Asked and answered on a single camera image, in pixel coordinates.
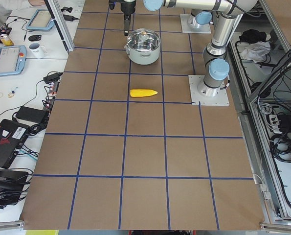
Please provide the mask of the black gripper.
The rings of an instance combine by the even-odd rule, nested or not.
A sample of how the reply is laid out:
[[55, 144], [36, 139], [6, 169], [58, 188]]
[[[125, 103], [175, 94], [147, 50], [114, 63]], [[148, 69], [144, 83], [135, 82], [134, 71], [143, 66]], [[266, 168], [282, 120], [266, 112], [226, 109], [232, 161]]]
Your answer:
[[124, 35], [129, 35], [130, 30], [130, 22], [131, 22], [131, 14], [135, 12], [136, 0], [123, 0], [121, 2], [121, 11], [125, 14], [124, 15]]

